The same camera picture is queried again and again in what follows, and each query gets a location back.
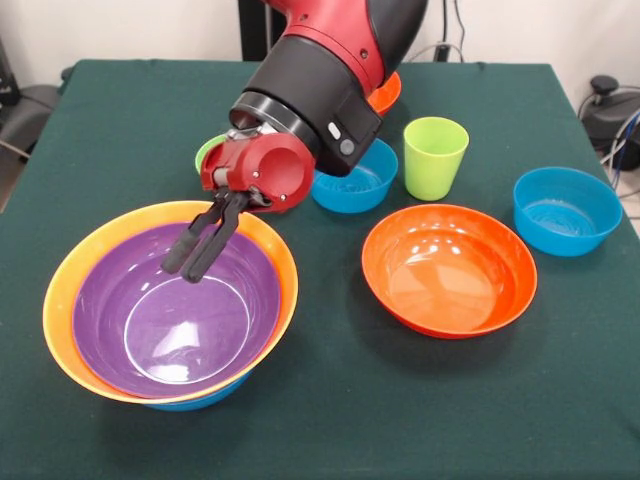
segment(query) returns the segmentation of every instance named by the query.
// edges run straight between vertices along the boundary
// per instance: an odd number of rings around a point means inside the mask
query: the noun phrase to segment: dark green table cover
[[[223,403],[171,414],[93,395],[44,342],[48,282],[93,229],[157,202],[207,199],[193,156],[227,128],[254,64],[80,62],[0,216],[0,478],[640,478],[640,248],[629,221],[578,259],[535,252],[539,288],[509,328],[442,341],[369,292],[363,240],[416,203],[400,179],[370,213],[311,198],[265,216],[299,267],[291,328]],[[553,71],[406,65],[382,138],[412,118],[462,123],[471,147],[447,202],[512,226],[532,168],[604,176]]]

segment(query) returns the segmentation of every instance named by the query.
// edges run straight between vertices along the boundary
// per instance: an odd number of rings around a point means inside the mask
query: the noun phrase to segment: purple plastic bowl
[[[165,225],[118,245],[76,298],[73,334],[82,358],[131,395],[188,395],[228,379],[262,351],[278,319],[278,274],[242,234],[198,284],[163,272],[164,256],[186,227]]]

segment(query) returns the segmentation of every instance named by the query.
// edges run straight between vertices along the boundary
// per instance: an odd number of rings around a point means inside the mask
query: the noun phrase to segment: blue plastic bowl
[[[389,145],[376,139],[348,176],[316,172],[311,196],[332,212],[366,212],[382,203],[397,174],[398,156]]]
[[[168,403],[166,405],[145,405],[146,407],[153,408],[154,410],[162,410],[164,412],[191,412],[193,410],[200,410],[206,407],[210,407],[211,405],[218,403],[233,392],[235,392],[240,385],[242,385],[245,380],[249,377],[251,372],[247,373],[243,377],[240,377],[238,380],[233,382],[230,385],[227,385],[222,390],[212,393],[211,395],[207,395],[206,397],[198,398],[196,400],[188,400],[186,402],[178,402],[178,403]]]
[[[560,257],[594,250],[622,220],[614,190],[571,168],[533,170],[513,190],[516,228],[534,248]]]

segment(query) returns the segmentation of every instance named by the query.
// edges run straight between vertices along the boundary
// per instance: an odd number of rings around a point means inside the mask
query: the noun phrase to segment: cup
[[[451,190],[469,134],[448,118],[418,118],[405,128],[404,146],[407,191],[419,200],[435,201]]]

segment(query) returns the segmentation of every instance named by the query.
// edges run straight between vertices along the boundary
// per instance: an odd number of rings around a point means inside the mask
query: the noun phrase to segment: orange plastic bowl
[[[375,296],[398,320],[440,338],[508,325],[535,295],[531,253],[494,218],[454,205],[400,210],[374,227],[362,252]]]
[[[384,116],[398,101],[401,93],[402,81],[400,75],[394,72],[382,87],[369,96],[369,104],[378,112],[378,115]]]
[[[88,390],[121,402],[159,405],[195,400],[230,385],[258,365],[276,346],[291,322],[298,298],[298,274],[291,252],[282,238],[266,223],[253,215],[240,216],[238,232],[253,240],[273,263],[280,281],[280,312],[274,332],[260,355],[233,377],[206,390],[189,395],[146,399],[116,390],[97,377],[84,363],[76,349],[72,331],[72,312],[76,295],[85,277],[98,261],[116,245],[145,230],[161,225],[191,222],[198,213],[210,207],[207,202],[169,202],[141,208],[118,217],[82,240],[67,255],[54,274],[44,300],[44,335],[58,365],[73,380]]]

